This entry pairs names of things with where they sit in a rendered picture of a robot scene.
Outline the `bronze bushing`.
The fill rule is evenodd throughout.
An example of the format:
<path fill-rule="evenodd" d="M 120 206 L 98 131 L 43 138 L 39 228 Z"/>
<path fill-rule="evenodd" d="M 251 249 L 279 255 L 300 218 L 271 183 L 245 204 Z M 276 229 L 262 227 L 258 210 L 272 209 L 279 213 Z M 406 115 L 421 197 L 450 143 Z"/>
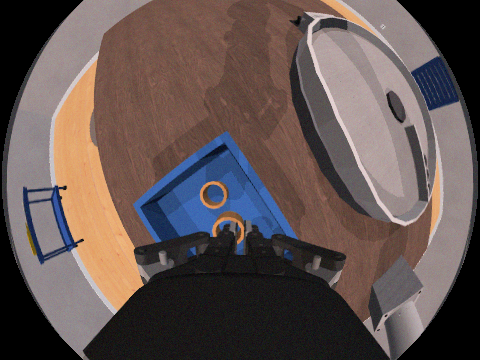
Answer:
<path fill-rule="evenodd" d="M 219 223 L 225 220 L 238 222 L 238 225 L 240 226 L 240 230 L 238 231 L 238 235 L 237 235 L 237 244 L 239 244 L 244 238 L 244 220 L 242 219 L 241 215 L 233 211 L 226 211 L 219 215 L 219 217 L 217 218 L 213 226 L 213 230 L 212 230 L 213 237 L 217 236 L 218 233 L 221 231 L 219 227 Z"/>
<path fill-rule="evenodd" d="M 209 199 L 208 197 L 208 188 L 212 185 L 212 184 L 215 184 L 215 185 L 218 185 L 219 187 L 222 188 L 222 190 L 224 191 L 224 199 L 223 201 L 221 202 L 213 202 L 212 200 Z M 212 209 L 216 209 L 216 208 L 219 208 L 221 206 L 223 206 L 223 204 L 226 202 L 226 200 L 228 199 L 228 195 L 229 195 L 229 191 L 228 191 L 228 188 L 226 186 L 226 184 L 224 184 L 223 182 L 221 181 L 212 181 L 212 182 L 208 182 L 206 183 L 202 189 L 201 189 L 201 192 L 200 192 L 200 198 L 201 198 L 201 201 L 203 202 L 203 204 L 205 206 L 207 206 L 208 208 L 212 208 Z"/>

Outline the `grey round turntable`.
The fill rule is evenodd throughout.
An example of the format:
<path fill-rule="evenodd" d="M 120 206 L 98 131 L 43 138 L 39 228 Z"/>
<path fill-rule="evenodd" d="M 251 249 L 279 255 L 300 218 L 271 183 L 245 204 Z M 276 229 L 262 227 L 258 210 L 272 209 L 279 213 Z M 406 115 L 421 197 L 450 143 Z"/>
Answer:
<path fill-rule="evenodd" d="M 432 195 L 437 152 L 412 74 L 386 43 L 352 21 L 313 12 L 289 21 L 305 34 L 289 73 L 292 102 L 321 172 L 356 212 L 415 222 Z"/>

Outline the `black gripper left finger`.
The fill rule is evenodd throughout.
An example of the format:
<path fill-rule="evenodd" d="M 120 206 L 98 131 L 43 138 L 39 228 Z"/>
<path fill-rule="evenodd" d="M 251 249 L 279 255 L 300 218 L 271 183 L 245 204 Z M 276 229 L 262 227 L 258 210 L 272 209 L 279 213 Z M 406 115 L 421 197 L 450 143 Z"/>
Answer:
<path fill-rule="evenodd" d="M 143 284 L 147 284 L 156 273 L 195 259 L 195 273 L 225 273 L 229 254 L 237 254 L 237 235 L 238 222 L 231 221 L 216 237 L 200 231 L 136 247 L 134 255 Z M 196 255 L 187 258 L 187 251 L 193 247 L 196 247 Z"/>

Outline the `blue crate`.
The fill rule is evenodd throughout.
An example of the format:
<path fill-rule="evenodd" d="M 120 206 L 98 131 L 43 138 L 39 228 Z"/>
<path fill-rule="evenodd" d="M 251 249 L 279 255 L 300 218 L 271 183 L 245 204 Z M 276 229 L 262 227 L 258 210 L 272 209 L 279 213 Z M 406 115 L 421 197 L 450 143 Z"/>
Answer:
<path fill-rule="evenodd" d="M 202 187 L 212 181 L 223 182 L 229 191 L 226 202 L 216 209 L 200 199 Z M 298 239 L 227 131 L 178 165 L 133 206 L 156 243 L 199 231 L 213 237 L 213 225 L 224 211 L 251 220 L 264 238 L 285 233 Z"/>

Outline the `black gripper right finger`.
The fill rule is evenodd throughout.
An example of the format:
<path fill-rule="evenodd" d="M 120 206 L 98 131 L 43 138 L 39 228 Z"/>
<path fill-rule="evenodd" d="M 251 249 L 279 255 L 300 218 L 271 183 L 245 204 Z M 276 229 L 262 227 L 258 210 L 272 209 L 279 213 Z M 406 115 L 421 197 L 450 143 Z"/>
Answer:
<path fill-rule="evenodd" d="M 292 252 L 292 261 L 284 258 L 285 249 Z M 283 234 L 273 234 L 271 239 L 264 238 L 257 225 L 251 226 L 251 220 L 244 220 L 243 255 L 245 254 L 251 254 L 255 273 L 284 276 L 286 262 L 324 279 L 333 290 L 346 260 L 346 255 L 341 252 Z"/>

